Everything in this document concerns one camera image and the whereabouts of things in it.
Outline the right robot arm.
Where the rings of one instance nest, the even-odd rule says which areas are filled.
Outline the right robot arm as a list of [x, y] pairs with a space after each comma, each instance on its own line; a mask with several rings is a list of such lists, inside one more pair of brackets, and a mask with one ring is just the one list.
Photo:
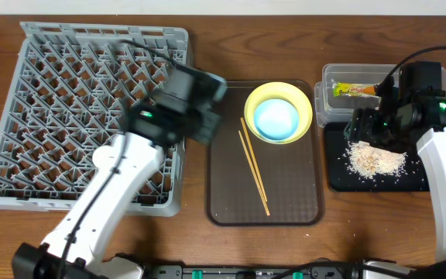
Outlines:
[[398, 272], [394, 268], [363, 265], [363, 276], [390, 278], [446, 278], [446, 92], [441, 64], [416, 61], [396, 66], [376, 85], [378, 108], [357, 108], [345, 133], [352, 142], [365, 142], [390, 152], [414, 149], [427, 176], [434, 211], [437, 249], [435, 263]]

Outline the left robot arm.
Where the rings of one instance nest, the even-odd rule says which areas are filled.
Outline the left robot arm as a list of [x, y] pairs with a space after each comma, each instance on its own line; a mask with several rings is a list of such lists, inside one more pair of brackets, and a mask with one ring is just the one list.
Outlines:
[[103, 259], [119, 221], [141, 186], [162, 166], [168, 147], [191, 138], [209, 144], [220, 116], [214, 104], [223, 77], [182, 64], [149, 99], [127, 108], [123, 130], [93, 153], [96, 174], [63, 220], [39, 246], [22, 243], [12, 258], [15, 278], [141, 278], [124, 257]]

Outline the light blue small plate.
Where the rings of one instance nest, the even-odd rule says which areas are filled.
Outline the light blue small plate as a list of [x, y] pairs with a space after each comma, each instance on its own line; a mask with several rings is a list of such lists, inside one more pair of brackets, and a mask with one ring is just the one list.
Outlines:
[[290, 138], [299, 126], [297, 110], [282, 99], [262, 102], [256, 108], [253, 119], [259, 134], [271, 141], [283, 141]]

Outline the wooden chopstick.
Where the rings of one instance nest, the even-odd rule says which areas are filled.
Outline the wooden chopstick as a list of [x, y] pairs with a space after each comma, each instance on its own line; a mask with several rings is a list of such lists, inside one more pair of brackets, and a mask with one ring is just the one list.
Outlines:
[[259, 171], [259, 166], [257, 164], [256, 156], [254, 154], [254, 150], [253, 150], [253, 147], [252, 147], [252, 142], [250, 140], [250, 136], [249, 136], [249, 132], [248, 132], [248, 129], [247, 129], [246, 122], [245, 122], [243, 117], [241, 117], [240, 120], [241, 120], [242, 128], [244, 130], [246, 142], [247, 142], [248, 147], [249, 147], [250, 157], [252, 159], [252, 162], [253, 162], [253, 165], [254, 165], [254, 168], [255, 168], [255, 171], [256, 171], [256, 175], [257, 175], [258, 182], [259, 182], [259, 185], [260, 185], [262, 193], [263, 193], [264, 200], [265, 200], [265, 202], [268, 202], [268, 198], [267, 198], [267, 195], [266, 195], [266, 190], [265, 190], [263, 182], [262, 182], [261, 174], [260, 174], [260, 171]]
[[258, 193], [259, 193], [259, 196], [260, 196], [263, 208], [265, 210], [266, 215], [270, 216], [269, 208], [268, 208], [267, 202], [265, 201], [265, 197], [264, 197], [264, 194], [262, 192], [261, 185], [259, 183], [259, 179], [257, 178], [257, 173], [256, 173], [256, 170], [254, 168], [253, 162], [251, 160], [249, 151], [247, 149], [247, 146], [245, 145], [245, 140], [243, 138], [242, 132], [238, 131], [238, 135], [239, 135], [239, 138], [241, 140], [241, 144], [242, 144], [242, 147], [243, 147], [243, 150], [244, 150], [244, 153], [245, 153], [245, 157], [246, 157], [246, 160], [248, 161], [249, 168], [251, 170], [254, 182], [256, 183], [256, 187], [258, 189]]

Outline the green orange snack wrapper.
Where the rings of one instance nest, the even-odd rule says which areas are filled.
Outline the green orange snack wrapper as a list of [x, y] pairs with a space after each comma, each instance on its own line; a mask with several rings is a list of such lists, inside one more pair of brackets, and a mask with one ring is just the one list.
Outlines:
[[332, 86], [332, 92], [335, 97], [371, 97], [376, 95], [377, 84], [353, 84], [337, 82]]

